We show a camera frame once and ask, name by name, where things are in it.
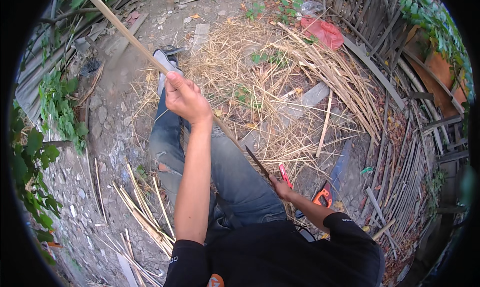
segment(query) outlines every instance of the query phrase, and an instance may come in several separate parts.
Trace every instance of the gray shoe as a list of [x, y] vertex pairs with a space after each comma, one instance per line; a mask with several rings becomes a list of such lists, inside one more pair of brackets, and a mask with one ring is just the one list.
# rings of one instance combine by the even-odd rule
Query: gray shoe
[[[153, 53], [153, 57], [160, 62], [169, 72], [176, 72], [183, 77], [183, 72], [178, 68], [177, 57], [171, 55], [167, 56], [161, 49], [157, 49]], [[165, 88], [165, 75], [160, 74], [158, 79], [158, 89], [156, 90], [158, 96], [162, 95], [163, 88]]]

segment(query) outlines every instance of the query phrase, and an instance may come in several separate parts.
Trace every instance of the blue jeans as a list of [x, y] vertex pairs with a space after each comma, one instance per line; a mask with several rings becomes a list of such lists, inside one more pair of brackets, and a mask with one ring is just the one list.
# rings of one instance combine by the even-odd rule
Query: blue jeans
[[[153, 125], [150, 152], [164, 168], [158, 172], [160, 182], [175, 206], [185, 163], [180, 145], [181, 125], [190, 131], [190, 124], [166, 110], [164, 89], [155, 119], [164, 114]], [[285, 207], [270, 183], [255, 171], [232, 140], [216, 125], [212, 129], [211, 159], [213, 183], [242, 226], [287, 219]], [[208, 219], [206, 243], [234, 229], [212, 192]]]

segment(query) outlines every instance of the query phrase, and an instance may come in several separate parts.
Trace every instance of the person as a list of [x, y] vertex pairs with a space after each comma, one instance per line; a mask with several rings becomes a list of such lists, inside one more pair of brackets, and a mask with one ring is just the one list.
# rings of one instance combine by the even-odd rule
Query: person
[[[164, 286], [379, 286], [385, 260], [376, 242], [346, 214], [312, 203], [274, 176], [272, 188], [213, 125], [210, 104], [177, 60], [160, 50], [154, 56], [172, 70], [159, 80], [150, 136], [175, 207], [177, 241]], [[189, 131], [186, 155], [182, 125]], [[281, 199], [331, 240], [307, 241]]]

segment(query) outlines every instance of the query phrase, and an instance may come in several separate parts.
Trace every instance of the black t-shirt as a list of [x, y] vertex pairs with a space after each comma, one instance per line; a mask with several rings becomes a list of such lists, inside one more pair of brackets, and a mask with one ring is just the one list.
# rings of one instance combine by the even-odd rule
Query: black t-shirt
[[252, 224], [206, 246], [177, 240], [165, 287], [379, 286], [377, 243], [344, 213], [323, 225], [331, 241], [308, 242], [291, 221]]

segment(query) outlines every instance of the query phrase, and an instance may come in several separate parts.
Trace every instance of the orange logo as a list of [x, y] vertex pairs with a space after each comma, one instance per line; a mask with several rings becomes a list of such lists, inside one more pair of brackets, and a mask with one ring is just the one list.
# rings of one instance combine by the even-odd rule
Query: orange logo
[[223, 279], [221, 276], [213, 273], [210, 277], [210, 280], [208, 280], [207, 287], [225, 287], [225, 284], [223, 283]]

